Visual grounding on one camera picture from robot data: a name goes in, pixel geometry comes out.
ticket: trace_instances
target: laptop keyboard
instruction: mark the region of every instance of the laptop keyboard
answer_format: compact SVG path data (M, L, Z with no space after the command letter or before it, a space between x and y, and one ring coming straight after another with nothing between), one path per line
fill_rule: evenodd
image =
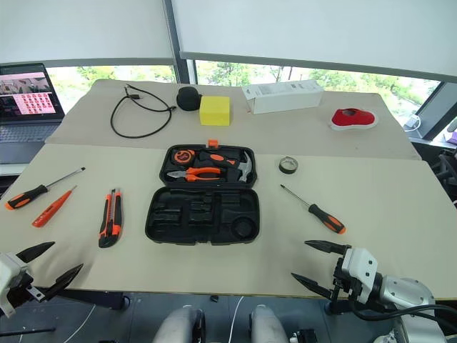
M58 125L5 125L0 126L0 143L44 141Z

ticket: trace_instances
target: laptop screen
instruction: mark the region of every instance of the laptop screen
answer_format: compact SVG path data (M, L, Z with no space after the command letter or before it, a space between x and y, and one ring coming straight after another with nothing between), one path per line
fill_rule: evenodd
M0 66L0 122L63 116L43 64Z

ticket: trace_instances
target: black tool case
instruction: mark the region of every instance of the black tool case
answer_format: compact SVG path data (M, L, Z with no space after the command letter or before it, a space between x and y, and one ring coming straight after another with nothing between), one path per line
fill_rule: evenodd
M182 150L194 151L194 159L187 165L174 160ZM169 172L191 168L215 167L211 159L201 160L205 153L218 154L227 159L246 162L251 159L251 172L246 182L239 181L241 171L222 167L221 175L200 174L198 177L220 177L212 181L188 182L173 178ZM251 188L257 179L254 153L240 146L207 148L204 145L176 145L165 156L160 179L166 185L153 196L146 220L146 236L158 243L194 245L211 242L213 245L249 243L258 235L260 227L258 197Z

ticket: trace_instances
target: roller shade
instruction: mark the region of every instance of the roller shade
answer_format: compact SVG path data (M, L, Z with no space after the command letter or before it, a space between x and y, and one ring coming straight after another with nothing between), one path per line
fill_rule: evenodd
M185 58L256 56L457 76L455 0L175 0L173 5Z
M162 0L0 0L0 63L172 61Z

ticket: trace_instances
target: yellow sponge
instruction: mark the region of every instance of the yellow sponge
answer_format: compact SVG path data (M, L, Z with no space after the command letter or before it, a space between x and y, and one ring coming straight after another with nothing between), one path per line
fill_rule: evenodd
M228 96L201 97L200 124L230 125L230 98Z

